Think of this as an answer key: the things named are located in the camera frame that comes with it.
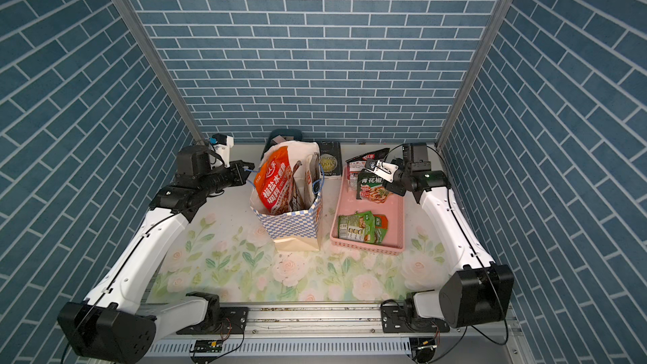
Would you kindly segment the orange seasoning packet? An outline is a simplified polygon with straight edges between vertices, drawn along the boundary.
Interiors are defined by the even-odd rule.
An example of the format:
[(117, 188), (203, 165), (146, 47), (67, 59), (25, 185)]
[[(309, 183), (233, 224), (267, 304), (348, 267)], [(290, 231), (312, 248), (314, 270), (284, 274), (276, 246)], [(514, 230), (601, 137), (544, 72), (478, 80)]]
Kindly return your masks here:
[(254, 178), (254, 187), (268, 215), (288, 211), (292, 169), (287, 147), (272, 152)]

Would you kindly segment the dark red fish seasoning packet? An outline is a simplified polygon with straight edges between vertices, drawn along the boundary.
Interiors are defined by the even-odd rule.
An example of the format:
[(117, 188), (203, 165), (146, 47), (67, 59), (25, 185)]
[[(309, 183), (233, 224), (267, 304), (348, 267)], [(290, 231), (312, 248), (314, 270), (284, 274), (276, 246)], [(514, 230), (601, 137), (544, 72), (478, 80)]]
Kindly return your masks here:
[(319, 154), (298, 160), (292, 168), (289, 207), (292, 212), (308, 210), (316, 199), (315, 182), (320, 179)]

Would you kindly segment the green small sachet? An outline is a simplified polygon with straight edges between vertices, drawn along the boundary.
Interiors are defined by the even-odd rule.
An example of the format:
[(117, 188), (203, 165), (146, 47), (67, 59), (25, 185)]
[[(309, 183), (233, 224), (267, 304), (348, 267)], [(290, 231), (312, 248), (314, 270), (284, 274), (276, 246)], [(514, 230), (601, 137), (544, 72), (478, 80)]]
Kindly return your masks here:
[(382, 244), (389, 221), (382, 214), (357, 212), (338, 218), (338, 238), (364, 244)]

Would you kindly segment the pink plastic basket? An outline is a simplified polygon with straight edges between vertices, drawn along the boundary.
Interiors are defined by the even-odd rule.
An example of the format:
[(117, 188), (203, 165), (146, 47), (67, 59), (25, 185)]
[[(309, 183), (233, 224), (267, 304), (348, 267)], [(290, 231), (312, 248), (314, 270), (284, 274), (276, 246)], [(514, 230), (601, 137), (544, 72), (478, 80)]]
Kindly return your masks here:
[(372, 253), (398, 255), (404, 251), (404, 201), (389, 195), (385, 202), (357, 199), (344, 177), (330, 230), (332, 244)]

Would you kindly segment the blue checkered paper bag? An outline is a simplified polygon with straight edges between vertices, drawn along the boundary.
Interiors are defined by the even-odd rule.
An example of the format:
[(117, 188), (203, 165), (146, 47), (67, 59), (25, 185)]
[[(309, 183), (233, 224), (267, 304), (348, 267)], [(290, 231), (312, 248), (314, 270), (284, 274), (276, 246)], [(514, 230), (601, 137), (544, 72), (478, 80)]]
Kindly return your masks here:
[(250, 205), (277, 250), (320, 249), (324, 182), (318, 143), (286, 141), (264, 153)]

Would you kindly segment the dark green pepper packet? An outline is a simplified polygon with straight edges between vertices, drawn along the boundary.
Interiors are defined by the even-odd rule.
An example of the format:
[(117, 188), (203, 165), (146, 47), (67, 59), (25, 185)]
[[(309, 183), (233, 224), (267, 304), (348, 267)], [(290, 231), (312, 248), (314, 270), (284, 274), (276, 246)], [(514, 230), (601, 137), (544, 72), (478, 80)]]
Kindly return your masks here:
[(382, 184), (382, 178), (367, 170), (357, 176), (357, 200), (383, 204), (391, 195)]

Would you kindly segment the small red white packet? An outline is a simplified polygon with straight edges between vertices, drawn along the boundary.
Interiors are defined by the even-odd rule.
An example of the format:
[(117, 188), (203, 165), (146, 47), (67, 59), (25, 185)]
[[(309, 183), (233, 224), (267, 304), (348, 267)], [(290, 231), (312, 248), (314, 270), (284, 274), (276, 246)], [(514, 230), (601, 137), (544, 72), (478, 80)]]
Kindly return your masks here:
[(350, 179), (353, 175), (358, 175), (366, 165), (367, 160), (384, 159), (389, 153), (389, 148), (381, 148), (357, 155), (346, 160), (346, 178)]

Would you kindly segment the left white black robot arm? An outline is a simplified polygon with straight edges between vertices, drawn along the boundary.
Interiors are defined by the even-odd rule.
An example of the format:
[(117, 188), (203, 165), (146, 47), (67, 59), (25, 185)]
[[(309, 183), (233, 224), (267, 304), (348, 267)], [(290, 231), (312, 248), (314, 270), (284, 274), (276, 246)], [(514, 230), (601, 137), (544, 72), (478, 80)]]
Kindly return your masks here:
[(217, 134), (182, 148), (175, 178), (153, 197), (143, 224), (116, 264), (82, 302), (63, 306), (57, 322), (76, 355), (136, 363), (156, 341), (180, 330), (221, 327), (219, 297), (210, 293), (189, 293), (177, 303), (138, 311), (168, 249), (207, 199), (246, 184), (254, 164), (231, 160), (233, 145), (233, 138)]

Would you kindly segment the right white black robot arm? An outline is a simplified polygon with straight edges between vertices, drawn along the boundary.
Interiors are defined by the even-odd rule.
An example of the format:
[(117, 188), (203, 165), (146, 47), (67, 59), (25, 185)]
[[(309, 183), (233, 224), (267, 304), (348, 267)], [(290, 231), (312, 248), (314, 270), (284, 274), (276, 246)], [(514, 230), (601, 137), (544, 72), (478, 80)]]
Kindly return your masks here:
[(387, 190), (415, 202), (436, 226), (449, 264), (449, 278), (438, 290), (407, 297), (415, 319), (444, 320), (451, 328), (504, 321), (515, 282), (512, 270), (480, 244), (459, 208), (453, 185), (443, 170), (433, 170), (425, 143), (402, 144), (403, 155), (379, 158), (372, 172)]

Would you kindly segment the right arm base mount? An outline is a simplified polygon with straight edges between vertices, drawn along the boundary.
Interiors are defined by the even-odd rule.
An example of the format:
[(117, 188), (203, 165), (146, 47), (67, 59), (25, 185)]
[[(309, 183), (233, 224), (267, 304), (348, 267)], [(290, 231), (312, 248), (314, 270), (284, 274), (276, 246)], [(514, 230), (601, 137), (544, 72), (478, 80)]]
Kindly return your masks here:
[(402, 307), (395, 301), (385, 301), (380, 305), (382, 332), (396, 333), (448, 333), (450, 327), (440, 318), (421, 318), (412, 308)]

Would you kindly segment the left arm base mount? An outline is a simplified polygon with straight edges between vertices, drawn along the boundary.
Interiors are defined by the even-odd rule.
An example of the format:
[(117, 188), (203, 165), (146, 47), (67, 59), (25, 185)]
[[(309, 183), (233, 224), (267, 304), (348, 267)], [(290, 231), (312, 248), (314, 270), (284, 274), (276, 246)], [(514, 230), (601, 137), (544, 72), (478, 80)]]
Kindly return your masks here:
[(177, 335), (242, 335), (244, 333), (248, 307), (220, 307), (207, 309), (202, 322), (178, 330)]

